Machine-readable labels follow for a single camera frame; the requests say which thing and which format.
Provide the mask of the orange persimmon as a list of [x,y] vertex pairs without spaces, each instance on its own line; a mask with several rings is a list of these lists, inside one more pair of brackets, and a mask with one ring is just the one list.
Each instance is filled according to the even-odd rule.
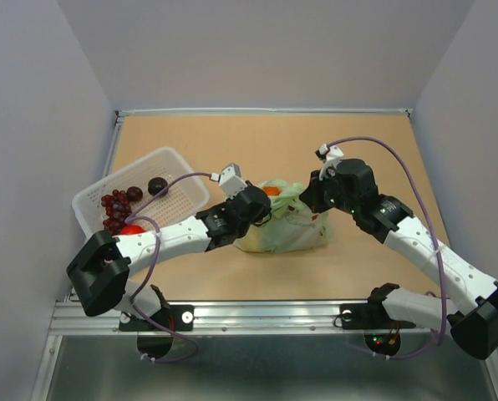
[[281,194],[282,190],[279,187],[276,186],[263,186],[262,190],[268,195],[268,196],[278,196]]

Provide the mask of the translucent green plastic bag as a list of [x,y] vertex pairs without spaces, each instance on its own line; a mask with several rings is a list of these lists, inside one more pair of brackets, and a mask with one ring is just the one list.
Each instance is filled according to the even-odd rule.
[[251,226],[247,234],[234,242],[234,246],[245,252],[279,254],[291,251],[306,251],[327,245],[333,239],[328,213],[313,213],[299,196],[305,185],[285,180],[267,180],[258,185],[276,186],[282,192],[269,196],[271,219],[262,226]]

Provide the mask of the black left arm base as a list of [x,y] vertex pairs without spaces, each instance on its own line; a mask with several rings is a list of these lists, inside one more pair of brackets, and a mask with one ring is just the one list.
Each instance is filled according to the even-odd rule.
[[132,301],[131,297],[139,288],[136,282],[127,282],[125,293],[114,308],[115,311],[121,312],[119,316],[121,332],[159,331],[150,320],[176,332],[193,330],[195,309],[193,305],[169,304],[155,285],[145,286]]

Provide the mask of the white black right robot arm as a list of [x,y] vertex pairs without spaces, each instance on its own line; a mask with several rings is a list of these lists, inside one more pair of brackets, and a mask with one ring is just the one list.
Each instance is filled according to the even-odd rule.
[[398,198],[379,192],[372,169],[360,159],[314,170],[299,196],[313,212],[337,209],[430,280],[440,296],[387,284],[372,291],[367,319],[376,326],[406,321],[450,336],[468,355],[487,359],[498,348],[498,280],[474,267],[432,235]]

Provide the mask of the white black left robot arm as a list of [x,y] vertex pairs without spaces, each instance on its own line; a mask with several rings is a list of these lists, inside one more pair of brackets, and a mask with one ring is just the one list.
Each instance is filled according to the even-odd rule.
[[171,226],[122,236],[98,231],[66,272],[86,316],[114,309],[157,329],[167,321],[167,302],[157,287],[131,277],[159,262],[229,246],[270,213],[267,194],[249,185],[233,198]]

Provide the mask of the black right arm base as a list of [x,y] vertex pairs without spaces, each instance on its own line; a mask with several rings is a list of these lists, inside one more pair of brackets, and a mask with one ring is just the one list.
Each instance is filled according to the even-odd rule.
[[393,320],[384,310],[383,301],[397,289],[399,285],[386,283],[374,288],[365,302],[342,303],[333,319],[334,327],[344,330],[416,328],[412,322]]

